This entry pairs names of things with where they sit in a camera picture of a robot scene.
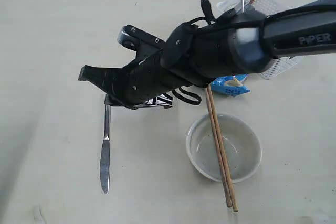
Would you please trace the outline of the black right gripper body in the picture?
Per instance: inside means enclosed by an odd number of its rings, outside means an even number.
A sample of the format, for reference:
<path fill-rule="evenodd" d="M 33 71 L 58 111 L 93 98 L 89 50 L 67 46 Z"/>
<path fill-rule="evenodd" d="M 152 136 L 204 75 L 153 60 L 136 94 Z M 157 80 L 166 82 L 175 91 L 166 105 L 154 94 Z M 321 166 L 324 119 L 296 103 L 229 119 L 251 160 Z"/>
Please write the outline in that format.
<path fill-rule="evenodd" d="M 162 51 L 148 56 L 129 72 L 122 70 L 115 81 L 115 98 L 124 106 L 141 104 L 191 83 L 160 64 Z"/>

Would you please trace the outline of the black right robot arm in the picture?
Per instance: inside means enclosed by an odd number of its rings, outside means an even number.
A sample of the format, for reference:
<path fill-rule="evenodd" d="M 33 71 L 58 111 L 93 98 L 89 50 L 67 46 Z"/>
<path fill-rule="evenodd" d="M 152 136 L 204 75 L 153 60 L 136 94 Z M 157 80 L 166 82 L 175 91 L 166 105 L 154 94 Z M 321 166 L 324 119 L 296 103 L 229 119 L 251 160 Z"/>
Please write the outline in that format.
<path fill-rule="evenodd" d="M 135 51 L 122 68 L 85 65 L 80 81 L 102 90 L 111 106 L 137 109 L 172 92 L 185 100 L 183 87 L 204 88 L 216 78 L 261 73 L 276 59 L 335 52 L 335 0 L 317 0 L 277 14 L 248 7 L 214 17 L 209 0 L 202 0 L 207 22 L 181 23 L 167 40 L 126 25 L 119 43 Z"/>

